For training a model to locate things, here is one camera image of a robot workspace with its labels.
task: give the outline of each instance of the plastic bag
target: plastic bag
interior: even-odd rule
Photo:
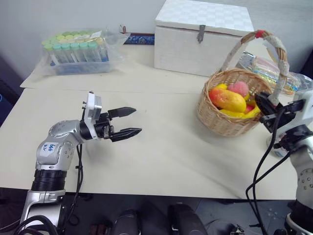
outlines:
[[[275,62],[244,51],[237,66],[257,73],[270,84],[272,90],[275,89],[279,77],[279,68]],[[311,86],[311,79],[299,73],[289,72],[283,93],[294,95],[297,90],[304,90]]]
[[[72,30],[46,37],[36,67],[42,75],[110,72],[124,58],[118,49],[129,34],[107,30]]]

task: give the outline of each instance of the metal latch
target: metal latch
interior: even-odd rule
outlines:
[[[197,40],[198,40],[199,43],[201,43],[203,41],[204,30],[205,30],[205,25],[204,24],[200,25],[199,33],[197,35]]]

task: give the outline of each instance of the red fruit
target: red fruit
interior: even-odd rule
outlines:
[[[244,114],[247,114],[247,113],[249,113],[251,110],[253,110],[254,109],[254,107],[253,106],[251,106],[251,105],[247,105],[246,106],[246,110],[244,111]]]

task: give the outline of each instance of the label sticker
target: label sticker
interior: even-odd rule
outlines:
[[[98,37],[101,36],[101,33],[102,33],[102,31],[95,32],[95,33],[93,33],[93,34],[90,36],[90,38],[98,38]]]
[[[77,40],[77,39],[85,39],[85,38],[89,38],[90,35],[85,35],[85,36],[79,36],[79,37],[75,37],[74,39]]]
[[[53,153],[57,148],[56,142],[45,142],[40,149],[40,156],[47,157]]]

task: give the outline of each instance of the white wall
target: white wall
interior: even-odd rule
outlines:
[[[209,0],[246,6],[256,29],[272,31],[299,71],[313,46],[312,0]],[[165,0],[0,0],[0,54],[23,79],[40,55],[41,35],[63,28],[107,27],[153,32]]]

